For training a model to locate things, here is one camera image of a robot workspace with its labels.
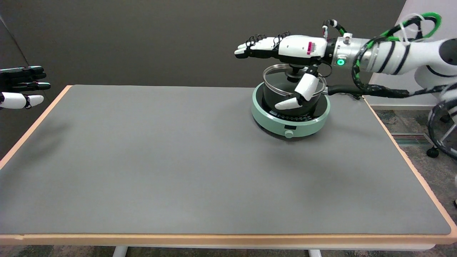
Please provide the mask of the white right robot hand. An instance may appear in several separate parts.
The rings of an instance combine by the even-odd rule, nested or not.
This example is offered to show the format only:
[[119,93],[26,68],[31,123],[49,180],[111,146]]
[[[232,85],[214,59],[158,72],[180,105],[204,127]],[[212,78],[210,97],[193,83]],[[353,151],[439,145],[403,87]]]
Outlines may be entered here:
[[290,35],[288,32],[277,36],[254,35],[239,45],[234,55],[238,59],[273,57],[282,63],[305,67],[291,96],[277,103],[278,110],[298,109],[309,102],[318,87],[319,59],[325,56],[327,40],[322,37]]

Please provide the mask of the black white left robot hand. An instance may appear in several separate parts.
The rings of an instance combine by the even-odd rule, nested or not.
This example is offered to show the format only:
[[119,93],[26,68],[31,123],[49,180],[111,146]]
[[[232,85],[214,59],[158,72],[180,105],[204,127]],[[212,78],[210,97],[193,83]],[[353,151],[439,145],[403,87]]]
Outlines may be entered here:
[[50,89],[50,83],[39,81],[46,76],[41,66],[1,69],[1,109],[30,109],[41,104],[45,99],[43,95],[27,95],[24,92]]

